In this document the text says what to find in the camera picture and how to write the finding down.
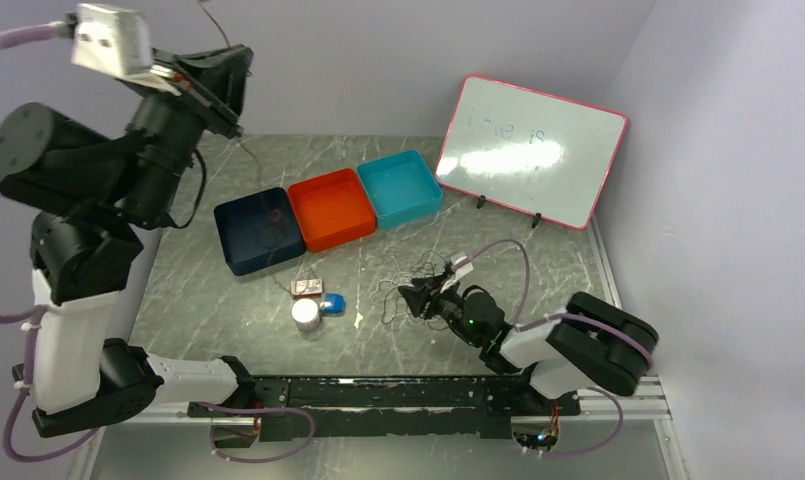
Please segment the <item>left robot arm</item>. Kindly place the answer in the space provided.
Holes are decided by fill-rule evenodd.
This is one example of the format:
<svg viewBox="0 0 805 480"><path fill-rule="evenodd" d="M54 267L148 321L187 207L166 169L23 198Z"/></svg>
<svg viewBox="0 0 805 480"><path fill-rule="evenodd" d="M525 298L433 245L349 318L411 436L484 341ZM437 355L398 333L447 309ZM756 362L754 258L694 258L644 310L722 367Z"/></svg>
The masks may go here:
<svg viewBox="0 0 805 480"><path fill-rule="evenodd" d="M244 45L155 51L168 89L142 100L111 139L38 102L0 124L0 194L37 210L30 241L36 317L18 374L44 438L128 420L158 403L190 402L239 416L255 383L233 356L182 361L111 338L107 327L143 246L138 229L172 228L181 176L202 159L205 132L239 135L253 59Z"/></svg>

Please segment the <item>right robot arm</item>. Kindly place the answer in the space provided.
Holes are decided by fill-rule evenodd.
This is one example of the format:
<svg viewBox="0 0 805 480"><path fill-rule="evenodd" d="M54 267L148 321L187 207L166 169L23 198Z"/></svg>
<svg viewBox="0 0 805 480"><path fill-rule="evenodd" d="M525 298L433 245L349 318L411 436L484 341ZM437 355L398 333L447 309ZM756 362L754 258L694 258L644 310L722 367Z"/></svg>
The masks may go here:
<svg viewBox="0 0 805 480"><path fill-rule="evenodd" d="M489 292L477 285L460 291L446 274L397 290L414 317L443 319L494 373L526 375L517 398L531 414L587 387L633 395L660 339L649 323L586 292L573 294L560 312L511 325Z"/></svg>

